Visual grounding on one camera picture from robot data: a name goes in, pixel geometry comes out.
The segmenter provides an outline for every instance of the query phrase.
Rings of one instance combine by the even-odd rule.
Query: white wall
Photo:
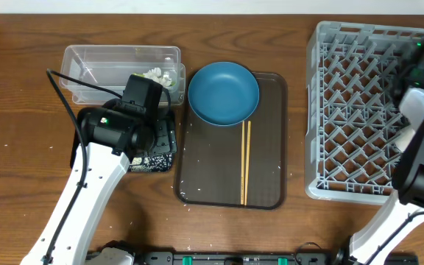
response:
[[[0,0],[0,13],[424,14],[424,0]]]

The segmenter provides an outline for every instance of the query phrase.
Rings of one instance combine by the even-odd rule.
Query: clear plastic container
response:
[[[172,84],[167,87],[172,105],[181,105],[186,88],[181,52],[175,46],[71,45],[65,50],[62,74],[122,94],[131,74],[143,74],[160,68],[162,77]],[[102,105],[113,95],[78,85],[60,78],[60,85],[73,93],[80,105]],[[161,105],[166,104],[163,95]]]

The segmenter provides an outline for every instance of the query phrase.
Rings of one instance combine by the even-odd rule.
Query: wooden chopstick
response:
[[[248,201],[248,175],[250,169],[250,139],[251,139],[251,121],[248,121],[248,136],[247,136],[247,164],[244,176],[244,205],[247,205]]]
[[[240,204],[244,204],[244,121],[241,123],[241,188]]]

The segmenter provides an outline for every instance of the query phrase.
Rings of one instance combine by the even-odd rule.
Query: table surface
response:
[[[189,78],[209,63],[235,61],[279,73],[289,86],[287,198],[280,208],[183,205],[172,190],[177,165],[167,173],[127,174],[91,249],[111,240],[193,252],[291,252],[307,241],[336,249],[378,207],[304,192],[305,47],[323,20],[424,28],[424,16],[0,15],[0,264],[18,264],[29,252],[71,171],[73,126],[45,75],[60,69],[71,44],[174,45]],[[424,224],[397,251],[415,252],[424,265]]]

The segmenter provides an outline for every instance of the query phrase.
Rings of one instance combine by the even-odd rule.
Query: brown tray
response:
[[[185,204],[272,210],[286,198],[287,84],[278,74],[253,75],[260,101],[251,121],[247,206],[241,205],[241,124],[217,127],[187,105],[174,193]]]

